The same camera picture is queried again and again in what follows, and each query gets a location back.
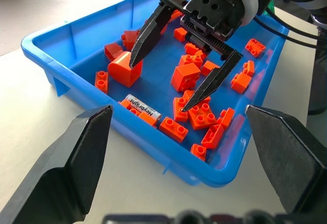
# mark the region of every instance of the white table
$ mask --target white table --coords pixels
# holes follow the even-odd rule
[[[317,33],[314,26],[283,11],[277,13],[291,25]],[[306,124],[314,53],[286,41],[264,107],[293,115]],[[83,109],[66,96],[57,97],[43,70],[20,49],[0,57],[0,96],[1,210],[40,154]],[[163,169],[111,130],[102,175],[85,223],[101,223],[107,213],[176,215],[195,209],[205,215],[243,215],[256,208],[270,213],[284,211],[261,167],[253,139],[235,180],[223,188],[192,187],[170,172],[163,176]]]

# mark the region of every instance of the blue plastic bin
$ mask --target blue plastic bin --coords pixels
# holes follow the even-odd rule
[[[200,144],[206,130],[194,131],[188,122],[181,123],[189,129],[189,133],[179,144],[117,103],[127,94],[133,94],[160,112],[162,118],[173,117],[173,98],[182,96],[170,85],[174,68],[180,56],[184,55],[184,44],[173,38],[178,21],[169,24],[159,44],[144,59],[142,76],[131,88],[109,80],[109,95],[106,95],[93,85],[96,71],[106,70],[108,65],[104,45],[112,42],[121,44],[123,31],[139,29],[158,2],[124,0],[57,28],[30,34],[22,40],[22,50],[44,69],[58,96],[65,94],[85,109],[113,104],[112,127],[160,162],[165,172],[170,170],[191,185],[203,182],[212,187],[224,186],[235,178],[251,135],[245,107],[247,104],[262,104],[285,41],[263,30],[255,22],[239,28],[228,41],[229,45],[243,53],[244,58],[211,96],[210,106],[217,117],[229,107],[235,109],[236,114],[219,147],[208,150],[206,162],[203,162],[189,151],[193,143]],[[287,33],[271,18],[263,16],[261,19]],[[245,50],[250,38],[267,47],[258,59]],[[216,53],[211,53],[208,60],[222,65]],[[241,95],[230,88],[230,81],[242,71],[243,63],[248,60],[255,62],[255,75]]]

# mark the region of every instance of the blue tray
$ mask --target blue tray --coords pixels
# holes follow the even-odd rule
[[[173,38],[178,21],[169,24],[159,44],[144,59],[142,76],[131,88],[109,80],[108,96],[93,86],[96,71],[106,70],[108,65],[103,52],[104,45],[112,42],[121,44],[123,31],[139,29],[158,2],[124,0],[57,28],[30,34],[22,40],[22,50],[44,69],[58,96],[66,94],[85,109],[113,104],[112,126],[160,162],[165,172],[171,170],[191,185],[203,182],[212,187],[223,186],[235,178],[251,135],[245,107],[247,104],[262,104],[285,41],[263,30],[255,22],[239,28],[228,41],[229,45],[243,53],[244,58],[211,96],[210,105],[217,116],[221,110],[229,107],[235,109],[236,114],[219,147],[209,150],[206,162],[203,162],[189,150],[193,143],[200,144],[206,130],[194,131],[188,122],[181,123],[189,129],[189,133],[184,142],[179,144],[117,103],[131,93],[160,112],[163,118],[173,117],[173,98],[182,96],[170,85],[174,68],[180,56],[184,55],[184,44]],[[287,33],[271,18],[263,16],[261,20]],[[259,59],[253,58],[244,49],[250,38],[257,39],[267,47]],[[216,53],[211,53],[208,60],[222,65]],[[255,62],[255,75],[249,88],[240,95],[230,88],[230,81],[248,60]]]

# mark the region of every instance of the battery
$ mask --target battery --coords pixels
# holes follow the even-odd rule
[[[150,117],[154,118],[156,122],[161,119],[161,114],[155,111],[153,108],[149,107],[135,96],[129,94],[125,98],[131,102],[131,106],[138,110],[139,112],[146,112]]]

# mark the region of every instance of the white surface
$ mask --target white surface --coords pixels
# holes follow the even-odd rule
[[[292,25],[317,33],[310,24],[278,13]],[[58,19],[65,18],[65,13],[62,17],[60,11],[57,14]],[[39,20],[46,22],[47,17],[40,16]],[[32,25],[38,29],[39,21],[34,20]],[[291,114],[305,124],[313,59],[313,49],[287,41],[264,106]],[[2,209],[40,154],[83,109],[66,96],[57,97],[43,70],[25,58],[21,50],[0,57],[0,67]],[[283,212],[252,140],[237,177],[226,187],[192,187],[170,172],[162,176],[162,171],[161,165],[111,130],[102,175],[85,223],[101,223],[107,213],[175,215],[184,209],[196,209],[206,215],[215,212],[243,215],[255,208]]]

